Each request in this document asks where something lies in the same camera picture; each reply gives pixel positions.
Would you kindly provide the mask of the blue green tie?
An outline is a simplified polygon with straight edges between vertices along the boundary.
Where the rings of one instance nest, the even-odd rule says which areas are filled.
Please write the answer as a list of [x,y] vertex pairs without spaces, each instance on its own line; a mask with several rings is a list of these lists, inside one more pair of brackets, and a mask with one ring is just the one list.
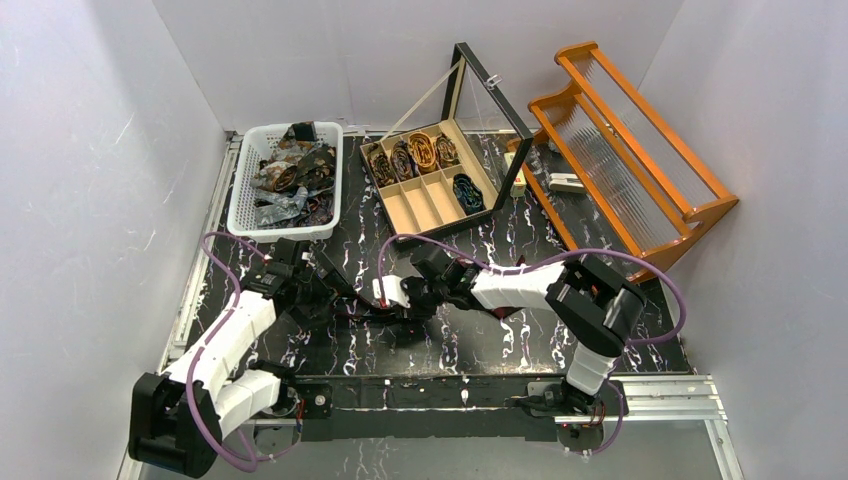
[[466,215],[480,213],[486,209],[482,191],[467,174],[458,173],[453,176],[452,190]]

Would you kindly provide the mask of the red patterned tie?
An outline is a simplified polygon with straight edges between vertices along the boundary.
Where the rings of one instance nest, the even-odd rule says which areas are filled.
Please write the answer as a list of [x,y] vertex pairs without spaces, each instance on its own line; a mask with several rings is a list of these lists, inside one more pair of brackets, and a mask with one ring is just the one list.
[[[502,320],[522,310],[522,307],[484,307],[471,293],[472,280],[481,271],[470,260],[450,258],[444,253],[434,253],[429,257],[415,258],[412,266],[418,271],[419,276],[427,280],[432,288],[441,293],[446,302],[464,311],[484,312],[491,317]],[[347,313],[336,310],[337,317],[355,320],[375,321],[377,323],[415,323],[397,319],[390,311],[383,310],[380,306],[367,303],[361,296],[357,297],[359,304],[364,308],[362,313]]]

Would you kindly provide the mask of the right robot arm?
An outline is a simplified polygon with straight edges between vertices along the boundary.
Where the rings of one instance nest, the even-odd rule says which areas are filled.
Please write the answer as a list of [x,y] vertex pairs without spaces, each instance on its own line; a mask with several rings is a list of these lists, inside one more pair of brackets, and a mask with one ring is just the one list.
[[590,414],[647,303],[637,285],[589,253],[503,267],[424,245],[413,252],[411,263],[415,275],[380,273],[372,283],[376,300],[404,318],[428,319],[443,304],[497,318],[536,309],[555,314],[575,336],[577,346],[560,386],[533,387],[516,399],[536,413]]

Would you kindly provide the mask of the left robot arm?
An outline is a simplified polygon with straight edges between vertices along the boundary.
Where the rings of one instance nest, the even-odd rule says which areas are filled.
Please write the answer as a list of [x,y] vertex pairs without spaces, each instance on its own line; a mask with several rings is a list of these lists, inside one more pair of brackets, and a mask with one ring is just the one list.
[[355,289],[307,241],[280,239],[243,278],[213,324],[161,373],[145,373],[131,398],[128,455],[131,459],[190,478],[203,477],[217,459],[252,473],[269,454],[248,441],[237,453],[224,444],[264,410],[298,421],[329,415],[331,388],[297,383],[294,370],[258,361],[238,378],[248,348],[278,318],[301,328],[335,317],[336,302]]

